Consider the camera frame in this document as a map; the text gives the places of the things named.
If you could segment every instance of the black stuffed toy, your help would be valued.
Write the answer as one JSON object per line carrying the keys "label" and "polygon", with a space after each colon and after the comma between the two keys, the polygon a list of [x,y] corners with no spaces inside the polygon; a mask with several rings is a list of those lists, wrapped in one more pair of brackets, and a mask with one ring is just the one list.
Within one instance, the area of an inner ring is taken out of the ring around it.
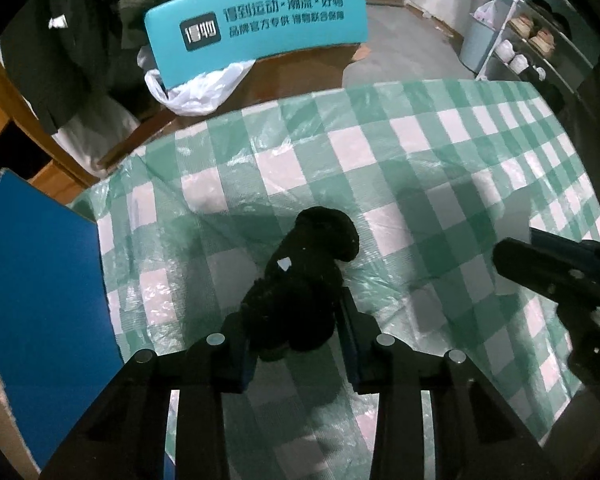
{"label": "black stuffed toy", "polygon": [[286,348],[314,350],[331,337],[342,288],[335,261],[350,262],[359,248],[356,227],[342,211],[318,206],[298,215],[240,306],[262,359],[280,358]]}

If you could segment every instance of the black logo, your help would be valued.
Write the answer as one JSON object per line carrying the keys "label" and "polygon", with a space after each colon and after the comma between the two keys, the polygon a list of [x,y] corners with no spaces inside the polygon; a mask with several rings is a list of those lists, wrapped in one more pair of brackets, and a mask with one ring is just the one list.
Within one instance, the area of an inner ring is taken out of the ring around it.
{"label": "black logo", "polygon": [[220,41],[220,28],[214,12],[208,12],[180,23],[182,39],[187,50],[196,50]]}

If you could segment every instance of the teal box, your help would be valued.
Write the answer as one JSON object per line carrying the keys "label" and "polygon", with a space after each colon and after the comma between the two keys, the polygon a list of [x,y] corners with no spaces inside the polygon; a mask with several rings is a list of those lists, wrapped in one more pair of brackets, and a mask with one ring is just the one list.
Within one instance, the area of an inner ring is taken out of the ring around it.
{"label": "teal box", "polygon": [[171,0],[144,24],[167,88],[232,62],[367,37],[365,0]]}

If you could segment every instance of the blue board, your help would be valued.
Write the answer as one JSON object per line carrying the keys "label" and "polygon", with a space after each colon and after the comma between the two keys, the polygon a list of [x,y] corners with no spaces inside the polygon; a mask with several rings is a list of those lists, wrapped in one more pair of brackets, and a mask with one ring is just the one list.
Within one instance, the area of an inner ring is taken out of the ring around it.
{"label": "blue board", "polygon": [[5,171],[0,376],[40,467],[121,366],[96,224]]}
{"label": "blue board", "polygon": [[171,0],[144,24],[167,88],[232,62],[367,38],[365,0]]}

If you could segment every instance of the plush toy head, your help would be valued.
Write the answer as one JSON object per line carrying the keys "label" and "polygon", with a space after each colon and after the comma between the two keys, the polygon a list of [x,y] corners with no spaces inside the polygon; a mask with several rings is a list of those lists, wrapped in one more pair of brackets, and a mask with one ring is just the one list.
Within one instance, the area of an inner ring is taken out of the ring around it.
{"label": "plush toy head", "polygon": [[251,347],[263,359],[282,356],[282,348],[313,350],[331,337],[342,288],[335,260],[351,261],[359,248],[343,212],[312,207],[298,215],[240,306]]}

